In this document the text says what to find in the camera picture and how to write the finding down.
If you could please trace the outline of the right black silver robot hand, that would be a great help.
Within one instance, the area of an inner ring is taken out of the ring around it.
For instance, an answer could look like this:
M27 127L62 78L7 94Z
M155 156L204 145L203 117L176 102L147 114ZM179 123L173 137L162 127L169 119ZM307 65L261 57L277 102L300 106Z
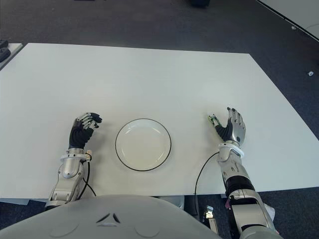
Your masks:
M234 108L227 108L229 116L226 127L223 127L217 117L213 120L218 135L224 142L232 141L240 147L245 139L246 127L241 114Z

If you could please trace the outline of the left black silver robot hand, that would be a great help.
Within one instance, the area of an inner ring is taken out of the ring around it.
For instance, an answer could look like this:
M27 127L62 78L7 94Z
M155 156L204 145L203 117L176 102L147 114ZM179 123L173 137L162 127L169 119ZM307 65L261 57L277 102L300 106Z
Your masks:
M84 149L85 144L92 137L94 129L99 127L102 122L100 115L97 113L87 112L77 117L71 128L69 135L69 149Z

